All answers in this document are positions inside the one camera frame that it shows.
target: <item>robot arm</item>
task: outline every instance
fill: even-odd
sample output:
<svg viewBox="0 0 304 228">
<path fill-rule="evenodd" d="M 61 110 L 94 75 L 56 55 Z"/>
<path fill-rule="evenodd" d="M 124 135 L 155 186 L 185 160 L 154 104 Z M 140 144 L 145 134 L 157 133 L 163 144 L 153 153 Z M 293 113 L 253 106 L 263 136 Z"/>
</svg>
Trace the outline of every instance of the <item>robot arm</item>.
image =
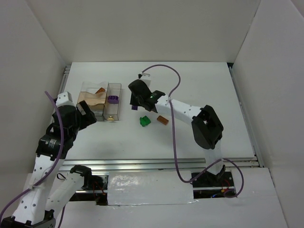
<svg viewBox="0 0 304 228">
<path fill-rule="evenodd" d="M 161 92 L 151 92 L 145 79 L 137 79 L 129 84 L 132 92 L 131 105 L 142 106 L 147 111 L 171 115 L 169 97 Z M 195 142 L 204 150 L 206 164 L 210 165 L 222 158 L 220 139 L 222 138 L 223 125 L 214 109 L 206 105 L 204 108 L 195 107 L 171 99 L 174 117 L 192 126 Z M 219 162 L 209 169 L 209 172 L 220 178 L 225 171 L 223 162 Z"/>
<path fill-rule="evenodd" d="M 57 113 L 53 114 L 54 122 L 46 130 L 46 134 L 39 140 L 36 150 L 36 161 L 29 189 L 27 190 L 12 217 L 5 218 L 1 228 L 54 228 L 56 217 L 66 205 L 72 195 L 81 187 L 88 185 L 92 172 L 85 166 L 75 166 L 71 174 L 52 196 L 49 196 L 56 174 L 63 164 L 68 150 L 73 146 L 78 131 L 96 122 L 94 114 L 87 104 L 80 102 L 85 115 L 73 105 L 71 94 L 64 92 L 58 95 L 56 106 L 60 112 L 64 130 L 64 145 L 61 157 L 53 171 L 48 172 L 55 165 L 58 156 L 61 133 Z M 48 175 L 38 186 L 37 181 Z"/>
</svg>

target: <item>green block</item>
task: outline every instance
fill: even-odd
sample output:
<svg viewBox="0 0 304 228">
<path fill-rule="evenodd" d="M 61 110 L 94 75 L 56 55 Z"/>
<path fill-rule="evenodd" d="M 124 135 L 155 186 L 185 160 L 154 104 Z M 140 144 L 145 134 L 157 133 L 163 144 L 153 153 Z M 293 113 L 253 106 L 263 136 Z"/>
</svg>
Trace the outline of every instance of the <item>green block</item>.
<svg viewBox="0 0 304 228">
<path fill-rule="evenodd" d="M 139 118 L 139 122 L 140 122 L 141 126 L 145 127 L 151 123 L 151 120 L 147 116 L 144 116 L 144 117 Z"/>
</svg>

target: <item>white table surface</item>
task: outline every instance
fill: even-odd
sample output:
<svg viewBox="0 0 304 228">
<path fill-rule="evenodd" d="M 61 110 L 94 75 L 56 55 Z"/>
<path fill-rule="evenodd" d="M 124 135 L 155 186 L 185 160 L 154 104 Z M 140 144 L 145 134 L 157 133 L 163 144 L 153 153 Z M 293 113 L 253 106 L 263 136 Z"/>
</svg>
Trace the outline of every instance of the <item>white table surface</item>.
<svg viewBox="0 0 304 228">
<path fill-rule="evenodd" d="M 246 168 L 242 172 L 245 185 L 238 198 L 198 199 L 187 204 L 141 206 L 96 206 L 92 201 L 69 202 L 62 227 L 287 228 L 269 170 Z M 236 169 L 232 175 L 238 190 L 241 185 L 240 175 Z M 149 184 L 149 179 L 137 183 L 140 187 Z M 147 199 L 154 197 L 151 190 L 142 192 L 144 193 Z"/>
<path fill-rule="evenodd" d="M 120 120 L 98 122 L 78 133 L 74 146 L 67 154 L 67 160 L 119 160 L 119 159 L 171 159 L 172 129 L 171 117 L 167 126 L 156 120 L 159 114 L 143 108 L 131 110 L 131 92 L 128 85 L 137 75 L 159 62 L 93 62 L 73 63 L 65 86 L 77 102 L 83 81 L 122 84 Z M 212 106 L 224 126 L 221 149 L 223 157 L 254 157 L 254 152 L 241 113 L 237 95 L 226 63 L 164 63 L 175 68 L 181 75 L 180 87 L 172 98 L 204 107 Z M 155 67 L 147 73 L 153 80 L 150 89 L 164 93 L 177 84 L 173 71 Z M 148 116 L 151 124 L 142 127 L 139 118 Z M 204 158 L 202 148 L 194 141 L 192 127 L 176 120 L 177 151 L 179 158 Z"/>
</svg>

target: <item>small wooden block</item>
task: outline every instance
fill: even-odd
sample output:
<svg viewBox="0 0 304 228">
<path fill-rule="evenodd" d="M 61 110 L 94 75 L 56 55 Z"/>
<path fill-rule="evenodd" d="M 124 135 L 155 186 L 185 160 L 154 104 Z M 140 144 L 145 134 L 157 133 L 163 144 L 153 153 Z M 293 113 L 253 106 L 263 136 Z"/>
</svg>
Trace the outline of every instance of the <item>small wooden block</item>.
<svg viewBox="0 0 304 228">
<path fill-rule="evenodd" d="M 101 87 L 100 89 L 97 90 L 97 92 L 95 94 L 98 94 L 98 93 L 101 93 L 101 92 L 104 92 L 104 91 L 105 91 L 105 89 Z"/>
<path fill-rule="evenodd" d="M 161 115 L 159 117 L 157 117 L 157 120 L 159 122 L 161 122 L 162 124 L 164 124 L 164 125 L 167 125 L 168 122 L 169 122 L 169 120 L 167 120 L 166 118 L 162 117 Z"/>
</svg>

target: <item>transparent box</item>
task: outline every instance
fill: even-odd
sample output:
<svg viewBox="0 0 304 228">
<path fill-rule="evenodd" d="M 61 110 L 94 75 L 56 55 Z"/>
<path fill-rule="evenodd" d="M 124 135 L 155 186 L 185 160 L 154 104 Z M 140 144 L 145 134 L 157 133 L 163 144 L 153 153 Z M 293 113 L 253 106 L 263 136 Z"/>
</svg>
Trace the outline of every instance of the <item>transparent box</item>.
<svg viewBox="0 0 304 228">
<path fill-rule="evenodd" d="M 122 94 L 122 84 L 109 83 L 107 89 L 107 100 L 104 106 L 104 117 L 106 120 L 108 121 L 119 120 L 121 94 Z"/>
<path fill-rule="evenodd" d="M 77 103 L 85 101 L 89 106 L 90 110 L 95 114 L 97 121 L 104 121 L 104 109 L 105 102 L 107 100 L 107 90 L 109 83 L 92 83 L 83 82 L 81 86 L 81 92 L 79 93 Z M 77 107 L 84 114 L 81 106 L 77 104 Z"/>
</svg>

